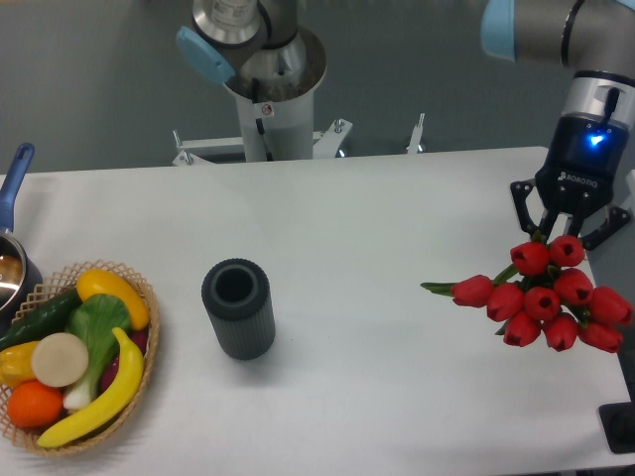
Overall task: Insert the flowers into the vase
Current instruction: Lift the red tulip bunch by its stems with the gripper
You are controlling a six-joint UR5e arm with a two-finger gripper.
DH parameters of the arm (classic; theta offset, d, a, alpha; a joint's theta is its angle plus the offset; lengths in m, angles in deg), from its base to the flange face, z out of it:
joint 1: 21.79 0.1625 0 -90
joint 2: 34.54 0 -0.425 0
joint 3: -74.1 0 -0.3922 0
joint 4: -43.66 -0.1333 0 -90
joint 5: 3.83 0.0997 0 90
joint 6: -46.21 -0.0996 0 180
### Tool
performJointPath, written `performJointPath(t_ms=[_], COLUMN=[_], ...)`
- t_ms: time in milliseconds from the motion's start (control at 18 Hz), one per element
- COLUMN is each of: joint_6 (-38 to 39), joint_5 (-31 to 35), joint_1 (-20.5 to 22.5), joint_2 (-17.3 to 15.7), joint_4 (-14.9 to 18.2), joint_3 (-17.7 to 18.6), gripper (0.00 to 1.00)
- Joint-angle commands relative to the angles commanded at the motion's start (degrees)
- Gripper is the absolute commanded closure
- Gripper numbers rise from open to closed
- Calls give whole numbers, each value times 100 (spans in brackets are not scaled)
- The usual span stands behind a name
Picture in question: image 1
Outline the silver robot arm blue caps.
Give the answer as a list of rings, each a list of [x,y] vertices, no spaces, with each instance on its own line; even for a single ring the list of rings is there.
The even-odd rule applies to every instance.
[[[613,202],[613,184],[634,137],[634,4],[631,1],[490,1],[481,45],[510,61],[557,63],[571,87],[542,167],[510,190],[520,227],[548,237],[557,218],[579,236],[584,221],[606,218],[582,236],[585,250],[604,243],[631,215]]]

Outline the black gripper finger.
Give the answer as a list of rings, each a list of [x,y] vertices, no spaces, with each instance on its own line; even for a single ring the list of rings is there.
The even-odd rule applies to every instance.
[[[516,211],[520,229],[525,233],[535,233],[540,227],[530,215],[527,199],[534,190],[536,182],[533,179],[517,180],[510,184],[510,192]]]
[[[618,205],[605,207],[603,223],[580,238],[584,250],[594,250],[631,222],[631,212]]]

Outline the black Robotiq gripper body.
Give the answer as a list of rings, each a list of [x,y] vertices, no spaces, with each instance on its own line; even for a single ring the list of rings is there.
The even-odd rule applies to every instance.
[[[626,147],[626,131],[576,117],[563,117],[543,166],[535,175],[538,194],[548,210],[575,214],[589,199],[590,216],[613,198],[613,182]]]

